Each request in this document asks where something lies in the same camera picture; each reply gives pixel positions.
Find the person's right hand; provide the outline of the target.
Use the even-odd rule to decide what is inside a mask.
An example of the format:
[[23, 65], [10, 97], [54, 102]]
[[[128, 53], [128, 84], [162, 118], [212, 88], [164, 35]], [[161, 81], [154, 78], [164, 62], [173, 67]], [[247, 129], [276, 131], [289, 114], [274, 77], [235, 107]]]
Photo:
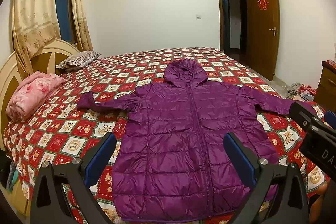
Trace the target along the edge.
[[316, 223], [318, 221], [319, 216], [322, 211], [324, 195], [327, 192], [328, 186], [329, 186], [329, 182], [325, 182], [318, 187], [317, 189], [318, 198], [315, 200], [315, 202], [312, 203], [310, 207], [309, 223]]

